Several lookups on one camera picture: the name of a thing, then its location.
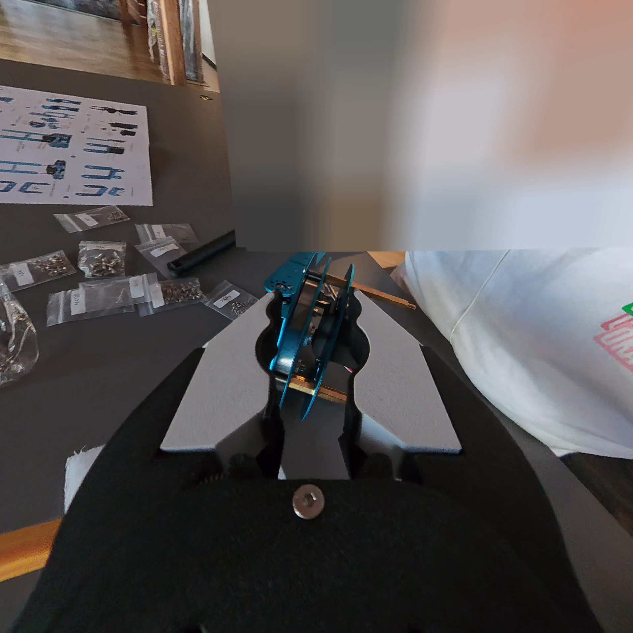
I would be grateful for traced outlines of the white paper scrap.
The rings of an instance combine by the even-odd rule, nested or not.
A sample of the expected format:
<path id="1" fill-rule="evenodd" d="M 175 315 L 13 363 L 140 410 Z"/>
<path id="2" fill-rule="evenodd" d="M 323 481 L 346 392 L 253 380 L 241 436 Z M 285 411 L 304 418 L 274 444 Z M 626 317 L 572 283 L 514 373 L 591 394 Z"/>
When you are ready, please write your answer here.
<path id="1" fill-rule="evenodd" d="M 74 453 L 67 458 L 64 482 L 64 514 L 67 513 L 72 500 L 81 486 L 83 479 L 91 469 L 104 445 Z"/>

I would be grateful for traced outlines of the printed instruction sheet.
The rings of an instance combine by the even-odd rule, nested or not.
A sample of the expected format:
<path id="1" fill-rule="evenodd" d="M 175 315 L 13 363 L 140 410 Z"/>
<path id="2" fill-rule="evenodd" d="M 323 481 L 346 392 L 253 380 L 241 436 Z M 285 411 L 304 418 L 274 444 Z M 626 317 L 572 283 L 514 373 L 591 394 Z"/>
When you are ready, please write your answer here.
<path id="1" fill-rule="evenodd" d="M 1 86 L 2 204 L 153 204 L 147 109 Z"/>

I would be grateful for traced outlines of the blue toy robot arm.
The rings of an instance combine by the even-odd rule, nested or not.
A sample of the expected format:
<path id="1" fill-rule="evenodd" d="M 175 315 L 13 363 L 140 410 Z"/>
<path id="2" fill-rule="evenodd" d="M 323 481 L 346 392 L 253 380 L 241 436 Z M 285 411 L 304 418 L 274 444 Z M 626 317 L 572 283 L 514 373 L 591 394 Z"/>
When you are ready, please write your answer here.
<path id="1" fill-rule="evenodd" d="M 414 310 L 415 305 L 354 281 L 354 265 L 343 278 L 328 272 L 331 258 L 325 253 L 299 252 L 265 281 L 268 292 L 282 298 L 281 325 L 277 329 L 277 353 L 270 370 L 281 393 L 280 407 L 289 389 L 304 395 L 304 421 L 317 398 L 345 402 L 345 392 L 328 392 L 323 386 L 331 363 L 357 372 L 368 360 L 367 336 L 358 326 L 362 296 Z"/>

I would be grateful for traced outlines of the large clear plastic bag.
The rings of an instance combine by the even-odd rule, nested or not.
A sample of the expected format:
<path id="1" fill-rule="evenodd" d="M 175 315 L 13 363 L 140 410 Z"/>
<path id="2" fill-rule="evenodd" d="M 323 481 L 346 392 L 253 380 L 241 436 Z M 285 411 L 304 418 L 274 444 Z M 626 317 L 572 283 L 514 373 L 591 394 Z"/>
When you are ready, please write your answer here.
<path id="1" fill-rule="evenodd" d="M 28 375 L 38 357 L 36 328 L 25 308 L 1 281 L 1 387 Z"/>

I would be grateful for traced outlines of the person's white shirt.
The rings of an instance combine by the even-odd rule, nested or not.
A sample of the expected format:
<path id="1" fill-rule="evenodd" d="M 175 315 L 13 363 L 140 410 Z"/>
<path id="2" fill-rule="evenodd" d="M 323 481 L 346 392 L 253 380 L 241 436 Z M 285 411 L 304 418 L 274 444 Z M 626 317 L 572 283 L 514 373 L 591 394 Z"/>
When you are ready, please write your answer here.
<path id="1" fill-rule="evenodd" d="M 632 248 L 407 251 L 393 278 L 557 456 L 632 459 Z"/>

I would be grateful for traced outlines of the black tube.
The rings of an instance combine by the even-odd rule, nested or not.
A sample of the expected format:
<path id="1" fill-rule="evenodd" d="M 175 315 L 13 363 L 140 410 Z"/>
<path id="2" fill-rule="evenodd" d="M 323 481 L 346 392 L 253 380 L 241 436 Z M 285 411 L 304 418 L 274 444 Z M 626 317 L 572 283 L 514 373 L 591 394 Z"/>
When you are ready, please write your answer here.
<path id="1" fill-rule="evenodd" d="M 235 230 L 232 230 L 168 263 L 168 274 L 173 278 L 182 277 L 235 245 L 236 235 Z"/>

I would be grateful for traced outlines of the grey desk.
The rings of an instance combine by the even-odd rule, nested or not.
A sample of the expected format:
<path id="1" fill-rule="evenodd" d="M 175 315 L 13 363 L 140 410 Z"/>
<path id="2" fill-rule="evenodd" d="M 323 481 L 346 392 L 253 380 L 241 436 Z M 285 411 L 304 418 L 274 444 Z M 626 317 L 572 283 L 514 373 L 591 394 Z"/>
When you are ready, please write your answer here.
<path id="1" fill-rule="evenodd" d="M 147 107 L 152 207 L 133 220 L 183 219 L 204 242 L 233 228 L 220 97 L 193 88 L 1 60 L 1 85 Z M 39 359 L 1 389 L 1 532 L 58 518 L 65 462 L 104 444 L 130 412 L 195 347 L 228 320 L 203 306 L 156 317 L 132 314 L 45 326 L 49 293 L 78 275 L 18 292 L 37 329 Z M 450 365 L 495 416 L 495 432 L 530 463 L 549 497 L 566 550 L 605 632 L 632 631 L 632 538 L 541 442 L 496 410 L 465 376 L 449 343 L 420 311 L 384 311 Z"/>

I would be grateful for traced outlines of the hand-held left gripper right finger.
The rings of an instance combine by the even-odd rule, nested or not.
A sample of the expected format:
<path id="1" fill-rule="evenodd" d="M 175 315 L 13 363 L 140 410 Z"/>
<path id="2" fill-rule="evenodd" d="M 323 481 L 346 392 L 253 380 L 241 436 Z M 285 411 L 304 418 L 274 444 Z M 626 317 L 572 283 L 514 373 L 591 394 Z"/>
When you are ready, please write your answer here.
<path id="1" fill-rule="evenodd" d="M 399 478 L 413 455 L 459 455 L 462 444 L 421 344 L 366 294 L 350 294 L 340 362 L 351 368 L 340 447 L 351 479 L 372 455 Z"/>

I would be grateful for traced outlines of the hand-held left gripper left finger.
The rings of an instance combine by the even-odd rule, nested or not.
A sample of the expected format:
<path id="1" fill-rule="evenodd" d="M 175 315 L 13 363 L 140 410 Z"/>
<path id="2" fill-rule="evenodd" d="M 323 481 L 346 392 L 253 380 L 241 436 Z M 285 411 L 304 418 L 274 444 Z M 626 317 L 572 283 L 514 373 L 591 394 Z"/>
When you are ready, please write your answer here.
<path id="1" fill-rule="evenodd" d="M 224 470 L 253 457 L 278 479 L 284 447 L 280 395 L 269 369 L 277 353 L 281 296 L 269 292 L 205 346 L 166 432 L 166 453 L 211 452 Z"/>

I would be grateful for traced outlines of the small screw bag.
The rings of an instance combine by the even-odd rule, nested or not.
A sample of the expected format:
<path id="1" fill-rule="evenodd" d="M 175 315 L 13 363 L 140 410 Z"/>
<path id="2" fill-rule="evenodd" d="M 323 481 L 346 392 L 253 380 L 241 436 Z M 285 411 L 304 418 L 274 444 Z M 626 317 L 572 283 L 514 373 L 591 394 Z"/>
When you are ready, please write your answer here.
<path id="1" fill-rule="evenodd" d="M 126 242 L 81 241 L 77 266 L 86 279 L 125 276 Z"/>
<path id="2" fill-rule="evenodd" d="M 68 233 L 85 232 L 93 228 L 112 226 L 131 220 L 119 207 L 114 205 L 69 214 L 54 214 L 53 217 Z"/>
<path id="3" fill-rule="evenodd" d="M 174 238 L 180 244 L 198 243 L 190 224 L 136 224 L 141 243 L 158 241 L 167 237 Z"/>
<path id="4" fill-rule="evenodd" d="M 101 281 L 84 281 L 78 286 L 85 291 L 87 299 L 100 305 L 128 306 L 150 301 L 151 288 L 158 281 L 156 273 L 145 273 Z"/>
<path id="5" fill-rule="evenodd" d="M 11 292 L 73 275 L 76 268 L 63 250 L 1 265 L 1 280 Z"/>
<path id="6" fill-rule="evenodd" d="M 134 248 L 166 279 L 172 279 L 168 265 L 186 255 L 186 250 L 173 237 L 136 244 Z"/>
<path id="7" fill-rule="evenodd" d="M 257 303 L 257 297 L 235 286 L 229 281 L 222 281 L 205 294 L 202 301 L 205 306 L 234 321 Z"/>
<path id="8" fill-rule="evenodd" d="M 205 303 L 198 278 L 172 279 L 159 281 L 154 273 L 147 275 L 144 284 L 144 298 L 137 312 L 140 317 L 176 310 L 178 308 Z"/>
<path id="9" fill-rule="evenodd" d="M 135 313 L 135 306 L 120 306 L 104 310 L 87 310 L 87 299 L 83 289 L 63 290 L 49 295 L 46 306 L 47 327 L 62 323 L 105 317 L 110 315 Z"/>

